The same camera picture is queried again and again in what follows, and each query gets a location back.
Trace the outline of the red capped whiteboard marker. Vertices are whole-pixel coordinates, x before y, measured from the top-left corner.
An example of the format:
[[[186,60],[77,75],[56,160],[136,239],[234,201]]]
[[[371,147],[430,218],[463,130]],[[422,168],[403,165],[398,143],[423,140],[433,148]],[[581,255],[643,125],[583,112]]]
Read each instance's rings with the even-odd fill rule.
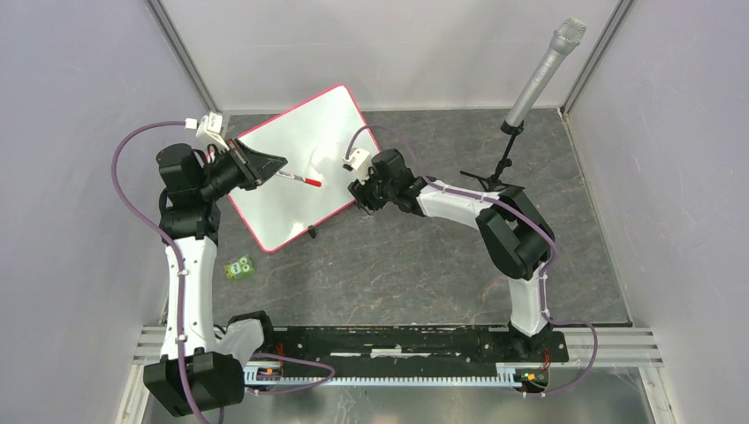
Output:
[[[288,178],[288,179],[291,179],[291,180],[295,180],[295,181],[298,181],[298,182],[301,182],[303,184],[307,184],[307,185],[310,185],[310,186],[315,186],[315,187],[321,187],[322,186],[322,182],[319,181],[319,180],[315,180],[315,179],[312,179],[312,178],[303,177],[303,176],[300,176],[300,175],[297,175],[297,174],[293,174],[293,173],[290,173],[290,172],[286,172],[286,171],[280,170],[276,174],[277,174],[277,176],[280,176],[280,177],[283,177],[283,178]]]

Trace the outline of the white board with pink rim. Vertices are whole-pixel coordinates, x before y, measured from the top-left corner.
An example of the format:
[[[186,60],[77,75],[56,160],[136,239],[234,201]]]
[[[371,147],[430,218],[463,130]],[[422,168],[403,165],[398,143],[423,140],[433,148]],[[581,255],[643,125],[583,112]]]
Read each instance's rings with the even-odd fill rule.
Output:
[[[285,157],[284,172],[300,177],[274,176],[255,190],[231,192],[231,203],[262,251],[274,253],[352,204],[348,186],[354,176],[343,167],[346,149],[353,145],[371,154],[381,149],[366,125],[349,88],[337,85],[238,136],[254,150]]]

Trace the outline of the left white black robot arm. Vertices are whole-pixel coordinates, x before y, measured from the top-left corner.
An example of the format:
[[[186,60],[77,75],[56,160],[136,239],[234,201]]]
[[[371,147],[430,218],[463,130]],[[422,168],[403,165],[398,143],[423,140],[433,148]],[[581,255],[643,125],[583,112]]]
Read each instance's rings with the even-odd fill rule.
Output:
[[[277,348],[263,311],[233,316],[222,336],[212,312],[213,273],[221,213],[217,202],[234,189],[253,190],[272,178],[286,158],[252,150],[238,140],[211,161],[185,143],[156,156],[165,184],[158,233],[165,244],[170,282],[166,333],[144,384],[173,416],[240,403],[245,364],[266,360]]]

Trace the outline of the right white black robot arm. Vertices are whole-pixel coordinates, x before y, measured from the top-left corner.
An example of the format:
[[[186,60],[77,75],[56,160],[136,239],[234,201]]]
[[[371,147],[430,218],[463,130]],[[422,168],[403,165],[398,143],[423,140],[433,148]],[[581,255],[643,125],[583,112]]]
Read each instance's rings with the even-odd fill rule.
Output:
[[[355,148],[343,167],[354,180],[348,190],[356,205],[375,212],[391,203],[406,213],[441,218],[479,232],[488,255],[508,279],[511,294],[510,347],[533,360],[552,332],[546,304],[546,266],[555,257],[554,234],[523,188],[476,192],[418,177],[396,149],[375,155]]]

